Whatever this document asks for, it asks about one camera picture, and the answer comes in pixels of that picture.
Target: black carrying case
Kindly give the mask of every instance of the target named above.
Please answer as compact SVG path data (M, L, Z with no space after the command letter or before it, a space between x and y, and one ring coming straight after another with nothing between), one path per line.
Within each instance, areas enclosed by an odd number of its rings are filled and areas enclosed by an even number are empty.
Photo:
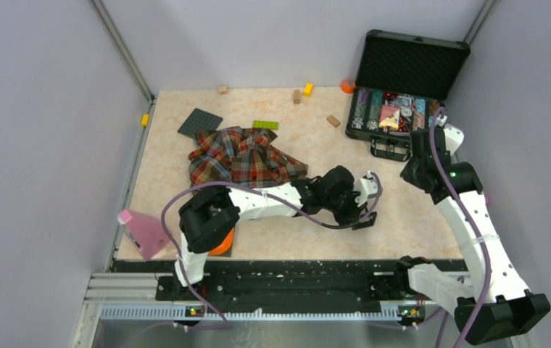
M369 31L365 37L357 73L357 88L352 97L346 135L353 139L371 141L371 153L374 156L402 162L408 160L408 134L390 133L383 128L367 127L372 110L371 102L381 97L381 105L384 104L387 92L403 94L415 102L423 99L424 111L428 114L432 102L440 102L447 98L457 74L469 55L470 46L464 42L422 38L382 30ZM363 119L362 126L358 117L360 115ZM423 127L428 126L430 116L424 115L424 121L420 121ZM408 128L409 131L413 130L412 121Z

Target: zip tie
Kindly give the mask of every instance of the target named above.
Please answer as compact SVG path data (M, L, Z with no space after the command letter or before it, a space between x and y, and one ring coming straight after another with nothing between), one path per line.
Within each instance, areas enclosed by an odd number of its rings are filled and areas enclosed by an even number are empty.
M500 240L500 236L498 236L497 234L485 234L478 238L474 238L465 243L459 244L459 248L463 251L464 249L467 249L468 247L473 247L476 244L480 244L480 243L486 244L488 241L496 241L496 240Z
M262 211L265 210L265 208L269 205L269 197L267 197L267 192L266 191L263 191L263 190L260 190L260 193L261 193L261 196L262 198L265 200L265 203L262 205L262 207L260 208L260 211L258 212L257 214L257 218L259 216L261 216L262 214Z

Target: cable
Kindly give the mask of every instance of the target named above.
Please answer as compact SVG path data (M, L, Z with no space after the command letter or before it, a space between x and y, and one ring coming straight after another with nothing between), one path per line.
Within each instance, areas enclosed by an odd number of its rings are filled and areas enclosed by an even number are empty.
M370 214L374 211L374 209L376 208L376 205L378 204L378 199L380 198L380 195L382 195L382 185L380 183L380 178L374 173L374 172L371 172L371 175L373 176L374 180L376 180L376 183L378 184L378 193L376 194L376 198L374 199L374 202L372 203L371 205L371 208L359 219L359 221L363 221L364 219L366 219L368 216L370 216ZM178 201L182 196L185 196L189 193L191 193L192 191L196 191L196 190L200 190L200 189L204 189L206 187L210 187L210 186L228 186L228 187L232 187L232 188L235 188L235 189L238 189L238 190L242 190L242 191L245 191L245 192L248 192L250 194L256 194L258 196L262 196L263 194L265 194L264 192L262 191L258 191L258 190L254 190L252 188L247 188L245 186L242 186L242 185L239 185L237 183L229 183L229 182L226 182L226 181L212 181L212 182L209 182L209 183L203 183L201 185L197 185L197 186L192 186L191 188L188 188L182 192L180 192L179 194L177 194L176 196L174 196L166 205L165 207L162 209L162 213L160 214L160 222L162 224L162 229L164 230L165 234L167 234L167 237L169 237L169 239L171 240L171 242L173 243L173 245L175 246L175 249L177 250L178 252L178 255L181 255L181 247L179 245L179 243L175 240L175 238L173 237L173 235L171 234L171 232L169 231L169 228L167 227L167 223L165 222L165 216L167 214L167 211L169 210L169 208L171 208L171 206L176 202ZM329 225L327 223L323 223L319 220L316 220L315 218L309 216L306 212L300 210L300 208L294 206L292 203L286 201L285 199L282 199L278 196L274 196L272 194L265 194L267 198L271 198L271 199L274 199L294 210L296 210L300 215L304 216L305 218L309 219L310 221L314 222L314 223L317 223L318 225L321 225L323 227L327 227L327 228L339 228L340 226L337 226L337 225ZM183 276L183 279L186 281L186 284L190 284L190 281L188 279L188 275L186 274L186 269L184 268L183 266L183 262L180 263L180 271L181 271L181 274ZM219 311L216 307L214 307L210 302L208 302L205 298L203 298L198 292L196 292L196 290L194 290L194 288L192 286L188 286L188 290L190 290L190 292L199 300L199 301L202 301L202 302L205 302L205 304L211 308L216 314L218 314L226 323L226 319L224 317L224 314L222 314L221 311ZM212 326L194 326L192 327L192 329L194 330L199 330L199 329L207 329L207 328L223 328L225 327L225 325L223 324L218 324L218 325L212 325Z
M463 283L463 277L457 278L457 280ZM440 329L438 330L438 338L436 339L436 348L440 348L440 342L442 342L442 336L444 335L444 329L447 327L447 320L449 317L448 312L444 312L442 317L442 323L440 324Z
M380 198L380 196L382 195L382 192L383 192L383 188L382 188L382 185L381 185L381 182L380 182L380 178L378 177L378 175L376 175L374 172L371 172L371 175L373 176L373 179L376 181L376 184L378 185L378 192L376 194L376 198L374 199L371 207L368 209L368 211L362 216L359 218L359 221L357 221L356 223L359 223L359 222L362 222L364 221L366 218L368 218L371 213L376 209L376 206L378 205L378 199ZM162 225L162 229L164 230L165 234L167 235L167 237L169 237L169 239L171 240L171 242L173 243L173 246L175 247L175 250L177 250L177 253L178 255L181 255L181 247L179 245L179 243L175 240L175 237L173 237L173 235L171 234L171 231L169 230L169 228L167 227L167 223L165 222L165 216L167 214L167 211L171 208L171 206L173 206L173 204L178 201L181 197L193 192L193 191L197 191L197 190L200 190L200 189L204 189L206 187L210 187L210 186L228 186L228 187L233 187L235 189L239 189L239 190L242 190L242 191L245 191L245 192L248 192L250 194L256 194L258 196L263 196L264 192L262 191L258 191L258 190L254 190L252 188L247 188L245 186L242 186L242 185L239 185L237 183L229 183L227 181L212 181L212 182L209 182L209 183L203 183L201 185L196 185L196 186L192 186L191 188L188 188L182 192L180 192L179 194L177 194L176 196L174 196L166 205L164 208L162 208L162 212L160 213L160 223ZM321 225L323 227L327 227L327 228L332 228L332 229L340 229L341 227L343 226L339 226L339 225L329 225L327 223L323 223L319 220L316 220L315 218L311 217L310 215L308 215L306 212L300 210L300 208L294 206L292 203L286 201L285 199L282 199L278 196L274 196L272 194L264 194L267 198L271 198L271 199L274 199L284 205L286 205L287 207L290 207L292 209L294 209L295 211L297 211L300 215L302 215L303 217L309 219L310 221L312 221L313 223L317 223L318 225ZM351 227L353 225L355 225L356 223L351 223L351 224L347 224L345 228L348 228L348 227ZM183 279L186 281L186 284L190 284L190 280L188 279L188 274L186 273L186 269L184 268L183 266L183 262L180 262L180 271L181 271L181 275L183 277ZM184 327L184 330L209 330L209 329L216 329L216 328L227 328L228 327L228 320L226 320L226 317L224 316L224 314L218 310L218 308L216 308L211 302L207 301L204 297L202 297L198 292L196 292L196 290L194 289L194 287L192 287L192 285L188 285L188 290L190 290L190 292L196 297L196 299L198 299L199 301L205 303L205 305L207 305L209 308L211 308L218 316L220 316L224 323L221 323L221 324L215 324L215 325L209 325L209 326L183 326ZM156 328L156 327L159 327L159 326L165 326L165 325L172 325L174 327L177 327L178 324L177 323L170 323L170 322L159 322L159 323L155 323L155 324L152 324L146 328L144 328L143 330L139 331L138 333L135 333L132 337L130 337L129 339L126 340L126 342L124 342L124 344L122 345L122 348L126 348L128 347L128 345L134 341L135 339L137 339L137 337L139 337L140 335L142 334L145 334L147 331L150 331L152 330L153 328Z
M440 160L438 158L438 150L436 148L436 134L435 134L436 121L438 120L438 116L444 115L444 111L445 111L444 107L439 107L438 110L436 110L436 114L434 115L434 118L431 122L431 126L429 128L429 145L431 147L431 154L434 156L434 162L436 163L438 172L440 173L440 176L442 177L442 180L444 181L444 185L447 187L447 190L450 193L450 196L455 200L455 202L457 202L457 205L461 209L461 212L470 223L470 227L472 227L472 231L474 232L474 235L476 236L476 238L480 239L482 237L482 233L480 232L479 227L474 222L474 219L472 218L472 215L470 214L470 212L465 208L465 205L461 201L459 194L457 194L455 187L453 187L452 183L450 182L450 179L448 178L448 175L444 171L444 167L442 167L442 163L440 163ZM489 292L489 286L491 285L491 260L489 259L489 250L487 249L484 241L482 241L479 244L481 247L481 251L483 253L483 258L485 263L485 276L484 276L483 288L481 289L481 293L479 294L478 300L476 301L476 304L472 309L472 313L470 314L468 321L463 326L463 329L461 330L461 333L457 338L457 341L455 342L455 345L453 346L453 348L460 348L461 345L463 344L463 341L465 341L465 337L470 332L472 324L474 324L476 317L479 315L479 312L481 311L481 307L483 306L485 297Z

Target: open case lid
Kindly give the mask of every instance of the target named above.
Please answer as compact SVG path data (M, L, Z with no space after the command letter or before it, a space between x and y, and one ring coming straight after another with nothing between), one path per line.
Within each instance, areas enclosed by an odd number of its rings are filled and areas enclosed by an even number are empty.
M465 42L371 30L357 86L445 100L468 55Z

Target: pink object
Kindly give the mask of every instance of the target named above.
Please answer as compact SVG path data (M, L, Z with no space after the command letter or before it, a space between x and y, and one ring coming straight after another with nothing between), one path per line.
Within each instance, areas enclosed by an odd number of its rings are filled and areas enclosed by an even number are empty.
M117 221L145 260L153 258L169 242L160 220L151 215L124 209Z

